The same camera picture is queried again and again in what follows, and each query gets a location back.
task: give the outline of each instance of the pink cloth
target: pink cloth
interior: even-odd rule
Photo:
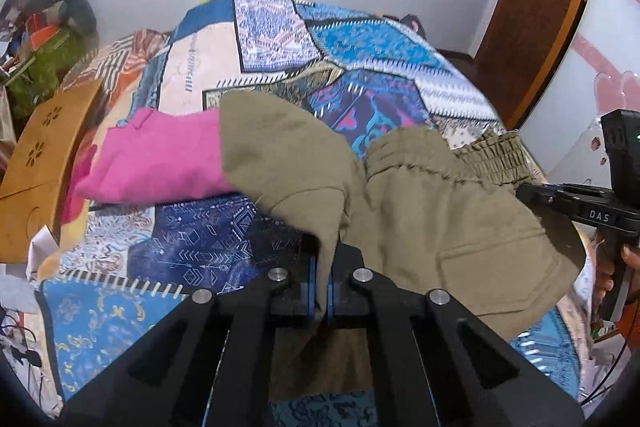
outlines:
[[[141,108],[107,131],[102,151],[76,193],[101,203],[199,200],[234,188],[222,173],[220,111],[171,116]]]

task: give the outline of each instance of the power cord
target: power cord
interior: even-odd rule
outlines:
[[[580,402],[581,406],[589,403],[591,400],[597,398],[602,393],[604,393],[605,391],[609,390],[612,387],[612,385],[610,385],[609,387],[607,387],[606,389],[604,389],[603,391],[598,393],[598,390],[604,385],[604,383],[607,381],[607,378],[610,377],[611,373],[616,368],[616,366],[618,365],[618,362],[620,361],[620,359],[622,358],[622,355],[625,352],[626,346],[628,345],[629,339],[631,338],[631,335],[633,334],[634,328],[636,326],[636,318],[638,318],[638,308],[639,307],[640,307],[640,300],[638,302],[636,302],[636,312],[634,313],[634,318],[631,320],[631,327],[629,328],[629,333],[626,336],[625,343],[623,344],[622,349],[620,349],[620,353],[616,357],[616,360],[614,360],[613,365],[607,371],[607,374],[604,376],[602,381],[596,386],[596,388],[593,391],[591,391],[591,394],[587,398],[585,398],[582,402]]]

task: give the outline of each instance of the wooden door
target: wooden door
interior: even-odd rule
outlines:
[[[586,0],[498,0],[474,83],[507,128],[527,116],[568,47]]]

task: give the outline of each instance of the patchwork bedsheet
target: patchwork bedsheet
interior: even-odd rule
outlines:
[[[231,89],[270,92],[306,108],[360,157],[371,141],[400,125],[432,126],[452,148],[489,128],[504,132],[485,97],[424,39],[401,23],[363,12],[301,0],[213,0],[190,10],[156,47],[137,78],[110,84],[119,96],[110,98],[105,120],[83,142],[70,192],[98,157],[107,128],[127,124],[138,108],[188,114],[217,107]],[[179,161],[180,144],[175,147]],[[539,172],[533,161],[531,167]],[[64,245],[41,277],[83,271],[226,293],[281,256],[295,256],[300,241],[299,233],[262,215],[242,194],[145,208],[69,198],[65,216]],[[586,270],[575,291],[512,342],[574,397],[588,357],[590,304],[584,295],[590,295],[593,277]],[[82,284],[79,277],[63,277],[69,279]],[[110,328],[127,331],[122,349],[144,332],[125,327],[137,324],[124,308],[103,314],[102,341],[79,341],[75,357],[67,356],[69,335],[91,340],[88,321],[98,298],[76,299],[69,307],[69,295],[78,293],[75,283],[42,283],[52,325],[40,323],[39,331],[53,351],[50,370],[62,400],[106,367],[100,342]],[[272,409],[278,425],[311,425],[318,415],[323,425],[375,425],[368,391],[274,403]]]

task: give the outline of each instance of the metal screw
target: metal screw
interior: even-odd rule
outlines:
[[[446,291],[438,288],[437,290],[432,290],[429,293],[429,298],[431,299],[432,303],[437,304],[438,306],[442,306],[443,304],[448,303],[451,297]]]
[[[275,282],[284,281],[287,278],[287,275],[289,275],[287,269],[280,266],[269,270],[269,279]]]
[[[373,272],[369,268],[358,268],[353,271],[353,278],[356,281],[367,282],[373,279]]]
[[[200,288],[191,294],[191,298],[196,304],[206,304],[211,300],[212,297],[213,293],[211,293],[206,288]]]

